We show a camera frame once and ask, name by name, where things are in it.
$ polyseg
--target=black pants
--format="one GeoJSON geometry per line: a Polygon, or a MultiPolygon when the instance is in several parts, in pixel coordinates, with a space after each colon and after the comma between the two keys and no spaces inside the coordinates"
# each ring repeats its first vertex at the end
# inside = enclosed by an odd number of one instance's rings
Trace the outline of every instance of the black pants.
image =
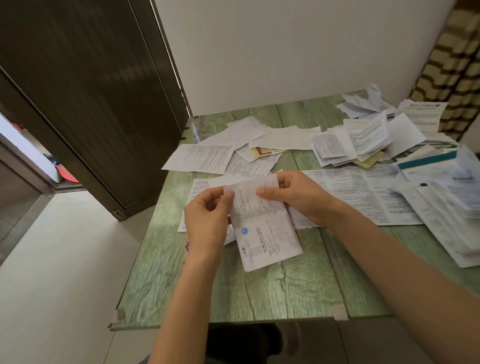
{"type": "Polygon", "coordinates": [[[208,330],[205,364],[266,364],[281,351],[282,336],[274,324],[216,326],[208,330]]]}

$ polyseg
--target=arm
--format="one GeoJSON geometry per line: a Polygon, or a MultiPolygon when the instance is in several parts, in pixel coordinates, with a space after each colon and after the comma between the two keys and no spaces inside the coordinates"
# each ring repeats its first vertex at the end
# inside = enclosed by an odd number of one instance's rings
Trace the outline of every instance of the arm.
{"type": "Polygon", "coordinates": [[[279,172],[283,188],[259,188],[329,228],[392,310],[438,363],[478,363],[480,300],[412,254],[368,218],[299,171],[279,172]]]}
{"type": "Polygon", "coordinates": [[[202,364],[213,281],[227,236],[233,192],[206,190],[185,207],[189,253],[150,355],[149,364],[202,364]]]}

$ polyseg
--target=curtain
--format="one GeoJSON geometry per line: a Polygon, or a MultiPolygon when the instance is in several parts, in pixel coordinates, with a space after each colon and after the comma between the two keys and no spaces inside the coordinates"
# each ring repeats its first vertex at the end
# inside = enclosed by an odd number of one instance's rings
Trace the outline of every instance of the curtain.
{"type": "Polygon", "coordinates": [[[474,122],[480,110],[480,1],[457,2],[410,99],[448,102],[439,131],[456,140],[474,122]]]}

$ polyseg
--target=green table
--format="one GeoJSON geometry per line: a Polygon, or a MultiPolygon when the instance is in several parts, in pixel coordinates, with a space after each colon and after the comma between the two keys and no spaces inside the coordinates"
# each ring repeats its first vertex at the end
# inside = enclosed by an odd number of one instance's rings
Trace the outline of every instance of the green table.
{"type": "MultiPolygon", "coordinates": [[[[249,115],[274,127],[322,130],[346,117],[339,95],[190,118],[181,143],[196,143],[249,115]]],[[[273,171],[313,170],[312,151],[285,152],[273,171]]],[[[194,178],[214,174],[170,171],[116,311],[112,330],[159,327],[186,257],[186,233],[177,232],[194,178]]],[[[383,227],[452,280],[480,293],[480,267],[460,269],[425,226],[383,227]]],[[[350,317],[391,314],[378,291],[325,228],[297,231],[304,253],[245,273],[237,245],[224,248],[214,282],[211,322],[253,322],[332,317],[344,304],[350,317]]]]}

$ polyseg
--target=floor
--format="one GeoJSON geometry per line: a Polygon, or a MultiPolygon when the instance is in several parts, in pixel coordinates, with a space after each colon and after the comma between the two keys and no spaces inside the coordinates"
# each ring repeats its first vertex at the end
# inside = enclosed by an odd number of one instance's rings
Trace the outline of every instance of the floor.
{"type": "MultiPolygon", "coordinates": [[[[5,364],[136,364],[156,330],[107,328],[150,208],[122,223],[87,191],[57,194],[0,266],[5,364]]],[[[302,321],[298,357],[270,364],[432,363],[394,318],[302,321]]]]}

